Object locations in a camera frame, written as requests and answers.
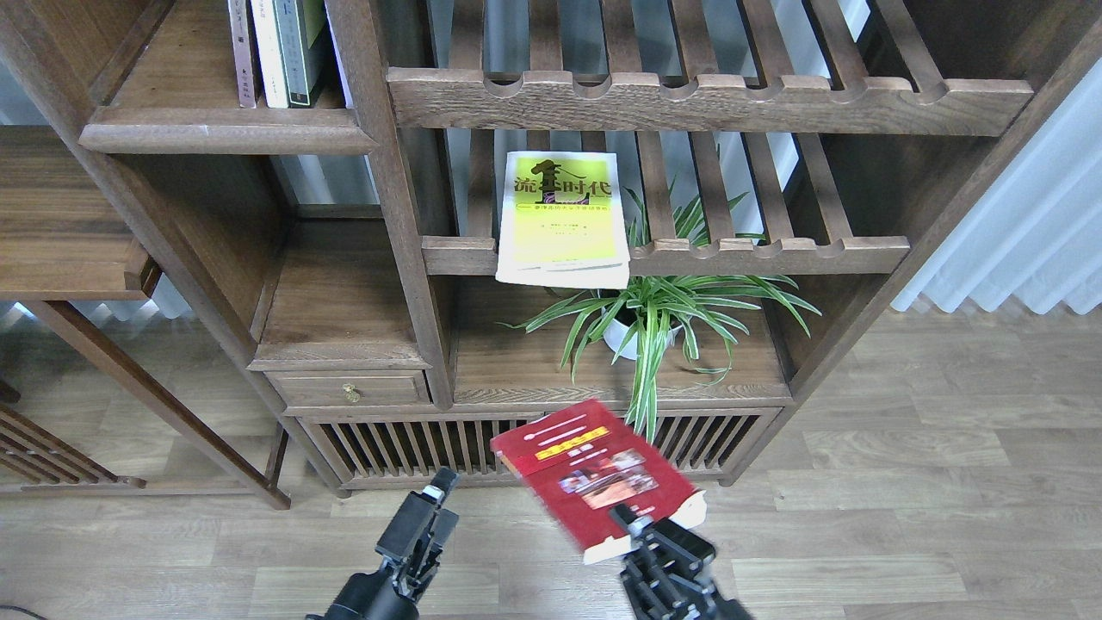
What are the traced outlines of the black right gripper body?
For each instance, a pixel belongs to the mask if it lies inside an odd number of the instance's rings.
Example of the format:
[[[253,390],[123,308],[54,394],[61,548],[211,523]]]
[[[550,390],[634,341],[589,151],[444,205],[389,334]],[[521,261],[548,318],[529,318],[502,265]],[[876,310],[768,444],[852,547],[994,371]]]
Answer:
[[[715,550],[678,525],[638,516],[625,523],[631,550],[619,574],[637,619],[752,619],[739,600],[724,599],[711,573]]]

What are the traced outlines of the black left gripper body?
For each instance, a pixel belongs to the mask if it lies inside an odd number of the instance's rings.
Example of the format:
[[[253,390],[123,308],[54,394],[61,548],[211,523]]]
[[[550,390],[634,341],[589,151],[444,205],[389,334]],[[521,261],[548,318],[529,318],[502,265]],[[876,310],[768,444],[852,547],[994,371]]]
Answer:
[[[377,572],[355,573],[324,614],[307,619],[418,619],[418,601],[430,584],[430,568],[409,573],[383,565]]]

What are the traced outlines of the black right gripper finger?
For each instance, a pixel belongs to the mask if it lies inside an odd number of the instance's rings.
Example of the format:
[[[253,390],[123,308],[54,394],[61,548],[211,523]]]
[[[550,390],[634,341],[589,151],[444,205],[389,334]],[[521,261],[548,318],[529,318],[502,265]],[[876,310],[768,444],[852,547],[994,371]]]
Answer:
[[[653,525],[652,518],[637,514],[628,504],[611,507],[611,521],[622,526],[630,539],[645,539]]]

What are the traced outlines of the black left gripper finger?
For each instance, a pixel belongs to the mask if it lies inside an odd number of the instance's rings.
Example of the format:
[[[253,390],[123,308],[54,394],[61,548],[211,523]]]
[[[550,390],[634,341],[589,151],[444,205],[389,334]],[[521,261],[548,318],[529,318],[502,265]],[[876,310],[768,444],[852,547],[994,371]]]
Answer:
[[[458,515],[443,505],[458,479],[452,468],[440,468],[424,490],[406,494],[375,545],[395,577],[429,578],[436,573],[437,557],[458,522]]]

